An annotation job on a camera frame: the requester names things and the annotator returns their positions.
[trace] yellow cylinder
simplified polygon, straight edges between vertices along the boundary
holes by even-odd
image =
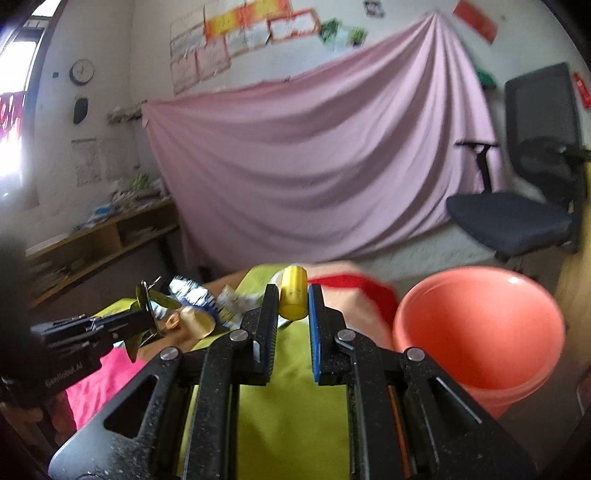
[[[308,273],[302,267],[287,267],[283,271],[279,315],[292,321],[308,316]]]

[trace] clock face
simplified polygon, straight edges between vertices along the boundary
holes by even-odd
[[[90,60],[78,60],[70,69],[70,79],[77,85],[86,85],[95,75],[95,66]]]

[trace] pink cloth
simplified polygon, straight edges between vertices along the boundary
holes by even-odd
[[[225,270],[351,257],[445,222],[482,181],[485,97],[438,13],[345,58],[242,89],[151,101],[146,129],[187,256]],[[501,158],[490,155],[493,185]]]
[[[17,92],[0,95],[0,141],[4,140],[13,128],[16,128],[17,135],[21,136],[26,94]]]
[[[100,363],[100,370],[66,390],[77,430],[86,425],[146,365],[140,360],[131,363],[125,348],[113,348],[100,359]]]

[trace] chair backrest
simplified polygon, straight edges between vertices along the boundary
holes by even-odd
[[[580,148],[577,100],[569,66],[559,63],[505,85],[507,147],[515,173],[538,187],[550,203],[568,208],[579,172],[547,147]]]

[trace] wooden shelf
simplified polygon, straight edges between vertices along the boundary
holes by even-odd
[[[123,242],[126,233],[142,227],[156,230],[128,244]],[[75,260],[79,255],[92,258],[89,265],[73,272],[58,285],[31,300],[29,308],[57,298],[124,256],[164,238],[176,229],[178,215],[174,203],[164,201],[143,210],[113,217],[94,228],[80,230],[66,239],[28,254],[27,260],[32,264],[52,261],[56,263],[56,267],[66,265],[68,260]]]
[[[83,228],[81,230],[78,230],[77,232],[71,234],[69,237],[64,238],[63,240],[60,240],[59,242],[56,242],[55,244],[48,245],[47,247],[42,248],[38,251],[35,251],[34,250],[35,247],[32,247],[29,250],[27,250],[27,259],[34,260],[36,258],[42,257],[43,255],[51,252],[52,250],[55,250],[56,248],[63,247],[64,245],[67,245],[67,244],[73,242],[74,240],[76,240],[78,238],[82,238],[90,233],[97,232],[99,230],[102,230],[105,227],[115,225],[119,222],[122,222],[123,220],[127,220],[130,218],[136,217],[136,216],[141,215],[143,213],[152,212],[154,210],[158,210],[163,207],[174,207],[174,202],[172,200],[163,200],[162,202],[155,203],[154,205],[150,205],[149,207],[146,207],[145,209],[142,209],[142,210],[135,210],[133,212],[127,212],[127,213],[123,213],[121,215],[114,216],[113,218],[110,218],[106,222],[103,222],[100,225],[94,226],[93,228]]]

